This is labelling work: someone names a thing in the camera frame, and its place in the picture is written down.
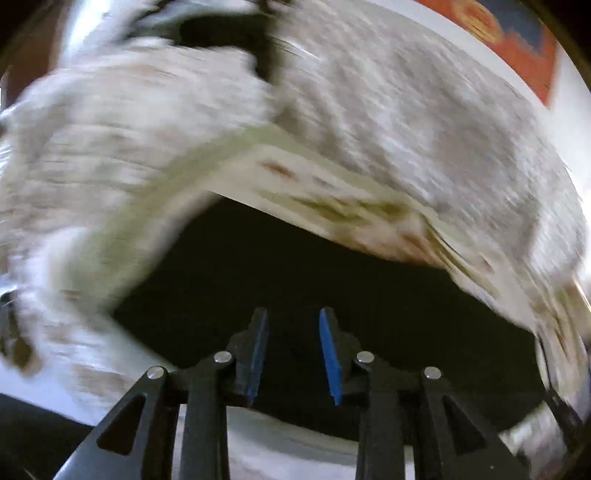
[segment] red object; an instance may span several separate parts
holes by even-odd
[[[542,25],[541,48],[536,51],[514,30],[496,31],[498,22],[476,0],[415,0],[472,33],[517,72],[534,93],[548,105],[554,77],[558,43],[548,27]],[[486,27],[489,35],[481,35]]]

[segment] metal screw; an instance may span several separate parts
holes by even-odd
[[[227,364],[230,360],[232,360],[232,354],[222,350],[221,352],[216,353],[213,356],[213,359],[217,364]]]
[[[359,352],[357,354],[357,361],[360,364],[370,364],[371,362],[374,361],[374,358],[375,357],[374,357],[374,355],[373,355],[372,352],[365,352],[365,351],[363,351],[363,352]]]
[[[146,372],[146,375],[148,375],[148,378],[150,380],[156,380],[157,378],[160,378],[164,375],[164,368],[162,367],[150,367],[148,368],[148,371]]]
[[[437,367],[427,367],[423,373],[429,380],[439,380],[441,378],[441,370]]]

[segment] blue gripper pad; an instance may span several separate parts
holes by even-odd
[[[320,311],[320,343],[322,344],[322,353],[324,355],[324,366],[329,380],[330,394],[335,400],[335,405],[340,405],[343,398],[343,369],[340,366],[337,355],[335,339],[329,325],[326,309]]]

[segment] triangular cutout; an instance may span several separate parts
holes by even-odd
[[[464,455],[486,447],[482,433],[450,397],[443,397],[443,407],[456,455]]]
[[[96,444],[102,450],[129,455],[144,411],[146,398],[138,395],[131,400],[99,437]]]

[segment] black metal bracket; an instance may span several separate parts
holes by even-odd
[[[180,480],[228,480],[226,406],[256,397],[268,338],[267,311],[256,309],[248,330],[227,350],[195,367],[150,368],[96,426],[54,480],[170,478],[181,404],[187,404]]]
[[[419,480],[528,478],[438,369],[412,374],[362,351],[332,309],[320,313],[320,339],[335,403],[363,409],[356,480],[404,480],[404,445],[413,447]]]
[[[150,368],[95,427],[54,480],[170,479],[181,404],[187,405],[180,480],[229,480],[226,406],[250,407],[269,335],[267,311],[226,350],[195,367]],[[404,480],[405,445],[417,480],[526,480],[526,468],[496,431],[434,367],[390,366],[320,312],[320,341],[336,405],[360,408],[356,480]]]

